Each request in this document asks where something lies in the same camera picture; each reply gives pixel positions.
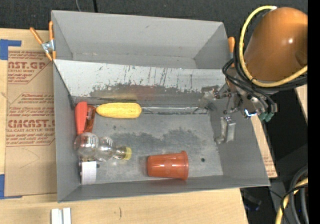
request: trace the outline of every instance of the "blue tape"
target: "blue tape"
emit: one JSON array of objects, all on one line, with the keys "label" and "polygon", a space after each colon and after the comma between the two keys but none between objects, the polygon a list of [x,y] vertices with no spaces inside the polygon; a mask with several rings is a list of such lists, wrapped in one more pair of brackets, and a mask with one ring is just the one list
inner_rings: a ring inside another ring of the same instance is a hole
[{"label": "blue tape", "polygon": [[21,46],[21,40],[0,39],[0,60],[8,60],[9,46]]},{"label": "blue tape", "polygon": [[21,196],[17,197],[5,197],[5,175],[0,175],[0,200],[1,199],[9,199],[9,198],[21,198]]}]

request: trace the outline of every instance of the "yellow cable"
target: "yellow cable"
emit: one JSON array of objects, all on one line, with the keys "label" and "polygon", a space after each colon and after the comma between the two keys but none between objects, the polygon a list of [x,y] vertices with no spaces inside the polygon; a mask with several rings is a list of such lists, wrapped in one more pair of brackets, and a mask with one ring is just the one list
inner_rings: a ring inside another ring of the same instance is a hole
[{"label": "yellow cable", "polygon": [[[298,182],[295,187],[305,185],[305,184],[308,184],[308,178],[305,178],[302,181]],[[299,189],[295,190],[293,192],[293,194],[295,195],[298,191],[299,191]],[[287,204],[289,202],[289,197],[290,197],[290,195],[287,195],[284,198],[284,201],[283,201],[283,208],[284,209],[287,207]],[[282,217],[283,217],[283,212],[282,212],[281,206],[279,206],[279,209],[278,209],[278,212],[277,212],[276,218],[275,218],[275,224],[281,224]]]},{"label": "yellow cable", "polygon": [[251,74],[249,73],[247,67],[246,67],[246,64],[245,64],[245,60],[244,60],[244,38],[245,38],[245,32],[246,32],[246,29],[250,23],[250,21],[252,20],[252,18],[259,12],[261,12],[262,10],[265,10],[265,9],[271,9],[271,10],[274,10],[276,9],[277,7],[276,6],[271,6],[271,5],[266,5],[266,6],[261,6],[261,7],[258,7],[257,9],[255,9],[249,16],[248,18],[246,19],[245,23],[244,23],[244,26],[242,27],[242,30],[241,30],[241,34],[240,34],[240,39],[239,39],[239,61],[240,61],[240,64],[241,64],[241,67],[245,73],[245,75],[247,76],[247,78],[252,81],[253,84],[257,85],[257,86],[260,86],[260,87],[276,87],[276,86],[280,86],[280,85],[283,85],[283,84],[286,84],[292,80],[294,80],[295,78],[298,78],[300,75],[304,74],[305,72],[307,72],[308,70],[308,66],[306,65],[305,67],[303,67],[301,70],[297,71],[296,73],[294,73],[293,75],[287,77],[287,78],[284,78],[282,80],[279,80],[279,81],[276,81],[276,82],[270,82],[270,83],[265,83],[265,82],[260,82],[258,81],[257,79],[253,78],[251,76]]}]

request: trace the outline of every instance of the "orange clip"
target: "orange clip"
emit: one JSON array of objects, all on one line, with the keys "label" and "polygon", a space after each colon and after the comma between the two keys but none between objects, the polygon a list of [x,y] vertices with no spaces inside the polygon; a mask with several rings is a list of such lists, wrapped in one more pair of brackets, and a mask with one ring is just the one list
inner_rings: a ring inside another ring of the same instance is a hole
[{"label": "orange clip", "polygon": [[44,42],[40,35],[37,33],[37,31],[33,28],[30,27],[30,31],[31,33],[34,35],[34,38],[36,39],[36,41],[42,46],[42,48],[45,51],[45,55],[47,56],[47,58],[52,61],[53,59],[56,58],[56,51],[54,50],[54,30],[53,30],[53,23],[52,21],[49,22],[49,39],[50,41],[48,42]]},{"label": "orange clip", "polygon": [[[52,21],[50,21],[49,22],[49,39],[50,40],[54,40],[55,39],[55,33],[54,33],[54,26],[53,26],[53,22]],[[55,59],[56,58],[56,55],[57,55],[57,53],[56,53],[56,51],[53,49],[52,50],[52,57],[53,57],[53,59]]]},{"label": "orange clip", "polygon": [[92,132],[94,126],[96,109],[87,102],[79,102],[74,109],[76,134]]}]

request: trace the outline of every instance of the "bin floor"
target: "bin floor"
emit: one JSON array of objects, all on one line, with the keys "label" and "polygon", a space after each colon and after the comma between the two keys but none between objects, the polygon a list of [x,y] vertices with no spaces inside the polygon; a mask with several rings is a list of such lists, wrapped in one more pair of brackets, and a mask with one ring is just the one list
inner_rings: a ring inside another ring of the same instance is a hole
[{"label": "bin floor", "polygon": [[96,183],[158,180],[147,174],[151,155],[186,151],[189,178],[223,175],[208,114],[141,114],[136,119],[95,116],[93,131],[132,149],[130,160],[99,162]]}]

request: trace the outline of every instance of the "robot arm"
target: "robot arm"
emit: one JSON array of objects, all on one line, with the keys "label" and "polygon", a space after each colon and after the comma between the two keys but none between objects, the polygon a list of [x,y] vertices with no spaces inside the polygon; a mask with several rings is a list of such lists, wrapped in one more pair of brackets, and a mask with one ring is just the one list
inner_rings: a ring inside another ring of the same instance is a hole
[{"label": "robot arm", "polygon": [[[248,24],[266,9],[271,11],[259,21],[243,54]],[[245,117],[258,115],[269,121],[278,111],[270,96],[307,83],[307,17],[291,7],[257,8],[242,28],[237,52],[222,69],[228,87],[224,87],[224,92],[213,92],[214,97],[230,93],[230,111],[240,110]]]}]

